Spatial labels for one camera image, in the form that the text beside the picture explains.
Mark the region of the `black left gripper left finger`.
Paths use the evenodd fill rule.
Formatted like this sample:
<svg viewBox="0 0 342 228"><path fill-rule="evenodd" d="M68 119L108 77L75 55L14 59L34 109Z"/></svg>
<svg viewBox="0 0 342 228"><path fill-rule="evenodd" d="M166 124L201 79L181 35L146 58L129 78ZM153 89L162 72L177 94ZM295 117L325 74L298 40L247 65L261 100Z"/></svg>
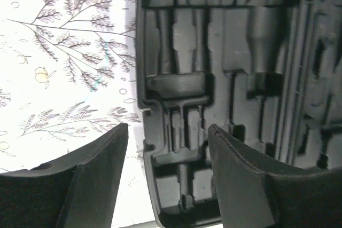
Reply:
<svg viewBox="0 0 342 228"><path fill-rule="evenodd" d="M1 227L110 227L128 145L121 123L31 170L1 174Z"/></svg>

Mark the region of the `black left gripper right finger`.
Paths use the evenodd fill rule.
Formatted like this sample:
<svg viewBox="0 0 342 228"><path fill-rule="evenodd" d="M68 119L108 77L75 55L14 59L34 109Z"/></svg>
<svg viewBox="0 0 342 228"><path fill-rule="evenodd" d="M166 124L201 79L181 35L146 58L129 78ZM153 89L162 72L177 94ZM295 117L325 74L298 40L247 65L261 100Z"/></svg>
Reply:
<svg viewBox="0 0 342 228"><path fill-rule="evenodd" d="M341 227L341 169L300 169L213 124L208 129L224 227Z"/></svg>

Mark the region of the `black plastic tool case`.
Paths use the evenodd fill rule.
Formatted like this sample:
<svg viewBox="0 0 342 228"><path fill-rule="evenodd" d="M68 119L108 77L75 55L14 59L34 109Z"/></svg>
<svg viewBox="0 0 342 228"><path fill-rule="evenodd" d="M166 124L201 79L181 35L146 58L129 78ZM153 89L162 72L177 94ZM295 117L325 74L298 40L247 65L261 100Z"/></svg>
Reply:
<svg viewBox="0 0 342 228"><path fill-rule="evenodd" d="M144 164L161 227L222 224L215 124L300 169L341 169L341 0L137 0Z"/></svg>

